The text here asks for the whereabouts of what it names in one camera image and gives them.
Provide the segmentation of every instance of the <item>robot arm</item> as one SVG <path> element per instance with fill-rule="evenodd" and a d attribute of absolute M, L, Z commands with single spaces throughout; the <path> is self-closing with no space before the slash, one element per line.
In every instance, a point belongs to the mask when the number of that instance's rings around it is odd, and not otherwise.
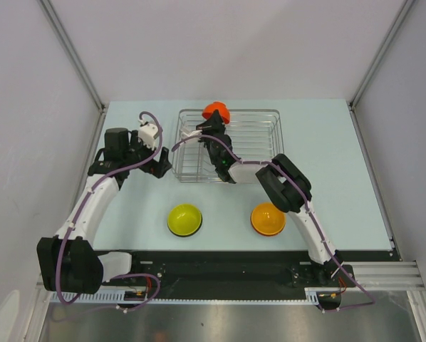
<path fill-rule="evenodd" d="M 332 260 L 332 255 L 342 264 L 343 260 L 336 250 L 333 243 L 326 236 L 323 228 L 319 225 L 316 227 L 313 218 L 319 222 L 314 212 L 311 183 L 305 175 L 287 158 L 287 156 L 277 155 L 272 163 L 277 165 L 286 175 L 288 175 L 304 193 L 308 200 L 308 208 L 305 207 L 304 198 L 287 180 L 281 182 L 281 174 L 274 167 L 263 166 L 259 163 L 236 161 L 235 158 L 224 148 L 226 145 L 232 151 L 232 140 L 226 134 L 225 124 L 219 114 L 215 111 L 202 124 L 196 127 L 196 131 L 185 133 L 182 138 L 192 137 L 195 135 L 208 135 L 214 137 L 214 140 L 200 138 L 199 141 L 206 147 L 210 161 L 215 166 L 216 173 L 224 182 L 229 183 L 249 183 L 259 181 L 269 196 L 271 202 L 282 212 L 288 215 L 295 222 L 301 236 L 308 246 L 308 255 L 315 265 L 319 265 L 319 270 L 327 277 L 333 277 L 338 271 L 338 266 Z"/>
<path fill-rule="evenodd" d="M 155 141 L 158 136 L 157 126 L 147 122 L 141 122 L 138 130 L 132 132 L 125 128 L 112 128 L 105 132 L 105 147 L 98 151 L 94 163 L 90 166 L 85 189 L 71 215 L 54 237 L 44 237 L 38 243 L 38 260 L 43 284 L 47 290 L 56 290 L 58 253 L 70 228 L 74 229 L 68 236 L 63 253 L 61 291 L 94 294 L 104 281 L 130 271 L 130 254 L 109 252 L 98 256 L 91 246 L 108 205 L 123 186 L 129 171 L 105 178 L 93 191 L 92 186 L 109 172 L 149 158 L 156 148 Z M 151 160 L 140 169 L 161 178 L 171 167 L 168 149 L 163 147 L 158 162 Z M 73 218 L 87 196 L 88 200 L 74 226 Z"/>

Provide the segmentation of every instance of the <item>white wall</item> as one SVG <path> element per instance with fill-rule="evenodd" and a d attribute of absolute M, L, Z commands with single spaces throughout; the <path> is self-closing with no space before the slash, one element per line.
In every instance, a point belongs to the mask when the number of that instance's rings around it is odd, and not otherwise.
<path fill-rule="evenodd" d="M 426 286 L 426 0 L 419 1 L 358 106 L 397 243 Z"/>
<path fill-rule="evenodd" d="M 0 1 L 0 305 L 19 291 L 14 337 L 37 242 L 67 217 L 97 117 L 37 2 Z"/>
<path fill-rule="evenodd" d="M 402 0 L 53 0 L 105 101 L 347 98 Z"/>

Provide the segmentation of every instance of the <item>metal wire rack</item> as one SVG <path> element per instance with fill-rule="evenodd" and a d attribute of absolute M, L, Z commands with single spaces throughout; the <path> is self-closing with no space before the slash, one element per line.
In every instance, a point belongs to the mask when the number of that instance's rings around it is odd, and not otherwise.
<path fill-rule="evenodd" d="M 231 109 L 226 134 L 234 152 L 243 160 L 270 160 L 284 153 L 279 111 L 274 109 Z M 183 109 L 178 115 L 176 142 L 183 130 L 193 131 L 203 123 L 202 109 Z M 210 163 L 207 149 L 198 142 L 183 144 L 175 151 L 172 171 L 180 182 L 222 182 Z"/>

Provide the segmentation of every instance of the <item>orange object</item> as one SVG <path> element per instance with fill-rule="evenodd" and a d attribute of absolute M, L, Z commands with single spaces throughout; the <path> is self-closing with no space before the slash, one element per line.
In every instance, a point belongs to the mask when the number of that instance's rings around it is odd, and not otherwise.
<path fill-rule="evenodd" d="M 283 231 L 286 216 L 272 203 L 261 203 L 251 213 L 251 225 L 259 234 L 272 237 Z"/>
<path fill-rule="evenodd" d="M 210 119 L 210 116 L 213 115 L 213 112 L 215 110 L 219 111 L 219 115 L 221 116 L 224 123 L 227 125 L 230 123 L 230 112 L 227 109 L 226 105 L 223 104 L 223 102 L 213 102 L 210 103 L 207 107 L 205 107 L 204 111 L 202 112 L 202 116 L 205 119 Z"/>

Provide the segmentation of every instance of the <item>table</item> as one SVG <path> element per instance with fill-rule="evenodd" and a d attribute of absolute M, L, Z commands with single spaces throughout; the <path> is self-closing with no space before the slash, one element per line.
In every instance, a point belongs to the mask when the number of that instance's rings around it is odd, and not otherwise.
<path fill-rule="evenodd" d="M 164 128 L 164 146 L 175 143 L 178 113 L 213 100 L 112 102 L 107 128 L 138 125 L 142 110 Z M 391 250 L 378 202 L 344 100 L 228 100 L 229 108 L 277 109 L 284 151 L 313 186 L 313 203 L 323 228 L 340 250 Z M 305 241 L 287 217 L 283 232 L 263 237 L 251 227 L 253 208 L 268 197 L 260 185 L 181 183 L 172 172 L 161 180 L 139 170 L 130 173 L 112 201 L 93 243 L 94 249 L 158 251 L 294 251 Z M 191 237 L 173 235 L 167 215 L 181 203 L 196 205 L 203 216 Z"/>

